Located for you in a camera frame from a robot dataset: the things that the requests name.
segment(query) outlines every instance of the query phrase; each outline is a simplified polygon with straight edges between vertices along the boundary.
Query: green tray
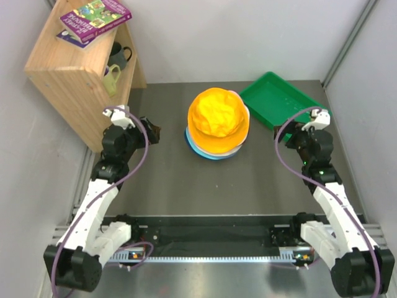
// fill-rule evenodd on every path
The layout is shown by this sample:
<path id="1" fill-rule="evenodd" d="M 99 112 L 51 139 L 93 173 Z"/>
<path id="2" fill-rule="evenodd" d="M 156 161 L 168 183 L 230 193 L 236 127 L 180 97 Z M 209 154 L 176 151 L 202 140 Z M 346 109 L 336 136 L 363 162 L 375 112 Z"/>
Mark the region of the green tray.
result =
<path id="1" fill-rule="evenodd" d="M 240 96 L 250 113 L 271 130 L 302 109 L 312 106 L 325 108 L 271 71 L 244 89 Z M 307 112 L 296 120 L 307 123 L 310 121 L 310 113 Z"/>

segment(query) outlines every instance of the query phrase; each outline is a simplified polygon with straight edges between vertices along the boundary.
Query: book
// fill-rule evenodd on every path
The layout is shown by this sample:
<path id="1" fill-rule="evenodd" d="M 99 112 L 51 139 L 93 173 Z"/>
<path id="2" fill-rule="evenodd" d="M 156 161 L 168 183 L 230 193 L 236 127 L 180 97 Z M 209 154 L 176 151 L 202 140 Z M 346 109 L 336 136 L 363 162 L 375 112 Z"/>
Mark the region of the book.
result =
<path id="1" fill-rule="evenodd" d="M 61 23 L 80 43 L 131 19 L 132 14 L 116 0 L 95 0 L 60 17 Z"/>
<path id="2" fill-rule="evenodd" d="M 87 42 L 83 42 L 83 43 L 81 43 L 79 40 L 77 40 L 77 38 L 74 35 L 70 34 L 70 32 L 67 31 L 66 29 L 62 30 L 60 33 L 58 33 L 56 35 L 56 37 L 58 37 L 61 40 L 64 40 L 65 42 L 68 42 L 68 43 L 70 43 L 72 45 L 77 46 L 81 50 L 86 50 L 93 43 L 95 43 L 96 41 L 100 40 L 102 36 L 106 36 L 106 34 L 102 34 L 101 36 L 98 36 L 96 38 L 90 39 Z"/>

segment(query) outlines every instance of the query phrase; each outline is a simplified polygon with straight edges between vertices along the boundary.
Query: cup handle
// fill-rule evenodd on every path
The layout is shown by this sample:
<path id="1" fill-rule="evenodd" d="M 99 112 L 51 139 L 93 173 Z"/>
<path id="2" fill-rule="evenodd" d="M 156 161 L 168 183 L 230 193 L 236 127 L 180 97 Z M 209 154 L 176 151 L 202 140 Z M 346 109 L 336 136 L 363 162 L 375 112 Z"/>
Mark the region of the cup handle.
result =
<path id="1" fill-rule="evenodd" d="M 132 50 L 130 47 L 123 47 L 123 50 L 129 50 L 130 51 L 130 56 L 127 58 L 127 62 L 130 61 L 131 57 L 132 57 Z"/>
<path id="2" fill-rule="evenodd" d="M 109 67 L 109 73 L 111 73 L 112 76 L 113 76 L 113 70 L 115 68 L 117 69 L 117 74 L 116 74 L 116 77 L 113 77 L 113 79 L 114 79 L 115 82 L 117 82 L 118 78 L 122 74 L 122 71 L 121 71 L 120 67 L 117 64 L 113 64 L 111 67 Z"/>

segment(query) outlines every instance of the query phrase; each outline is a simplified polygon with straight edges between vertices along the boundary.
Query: yellow mug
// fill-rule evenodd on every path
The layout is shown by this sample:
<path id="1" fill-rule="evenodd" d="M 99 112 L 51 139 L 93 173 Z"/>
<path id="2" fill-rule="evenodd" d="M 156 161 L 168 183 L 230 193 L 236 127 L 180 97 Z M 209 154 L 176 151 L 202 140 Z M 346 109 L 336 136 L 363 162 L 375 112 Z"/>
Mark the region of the yellow mug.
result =
<path id="1" fill-rule="evenodd" d="M 117 64 L 113 64 L 112 66 L 109 67 L 107 74 L 104 76 L 102 82 L 109 96 L 113 96 L 114 94 L 116 94 L 117 92 L 116 83 L 121 75 L 121 72 L 122 71 L 120 67 Z"/>

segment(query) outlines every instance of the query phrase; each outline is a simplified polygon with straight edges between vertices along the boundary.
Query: gray floor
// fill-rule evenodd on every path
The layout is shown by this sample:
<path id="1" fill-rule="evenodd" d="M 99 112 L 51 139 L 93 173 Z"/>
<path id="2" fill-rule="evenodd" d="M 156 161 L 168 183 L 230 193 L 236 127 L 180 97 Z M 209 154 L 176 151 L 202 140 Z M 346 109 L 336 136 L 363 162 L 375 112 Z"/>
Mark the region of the gray floor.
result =
<path id="1" fill-rule="evenodd" d="M 297 88 L 328 106 L 319 81 L 292 81 Z M 134 90 L 131 111 L 147 116 L 162 127 L 161 141 L 150 146 L 148 158 L 135 177 L 127 181 L 108 209 L 108 215 L 220 215 L 323 213 L 302 180 L 278 161 L 272 132 L 251 117 L 251 128 L 242 149 L 228 160 L 205 160 L 184 140 L 187 110 L 194 97 L 210 87 L 240 92 L 249 82 L 152 84 Z M 341 175 L 356 212 L 362 212 L 334 124 L 333 164 Z M 297 153 L 281 148 L 285 161 L 301 168 Z M 137 152 L 133 168 L 141 158 Z"/>
<path id="2" fill-rule="evenodd" d="M 64 297 L 68 291 L 62 291 Z M 146 264 L 107 268 L 93 293 L 71 298 L 339 298 L 325 263 L 309 270 L 268 264 Z"/>
<path id="3" fill-rule="evenodd" d="M 319 81 L 295 81 L 296 87 L 327 105 Z M 186 145 L 183 131 L 187 109 L 204 89 L 218 86 L 240 91 L 249 83 L 155 84 L 133 91 L 130 107 L 162 127 L 161 141 L 127 181 L 108 214 L 210 215 L 323 213 L 303 182 L 283 168 L 274 153 L 272 132 L 255 119 L 247 142 L 229 160 L 208 161 Z M 334 126 L 334 165 L 342 176 L 356 212 L 362 208 L 354 191 Z M 293 150 L 281 150 L 287 163 L 300 169 Z M 137 152 L 130 166 L 140 158 Z M 310 270 L 279 269 L 268 264 L 146 264 L 128 272 L 108 268 L 93 293 L 75 298 L 213 298 L 328 297 L 337 298 L 329 270 L 320 261 Z"/>

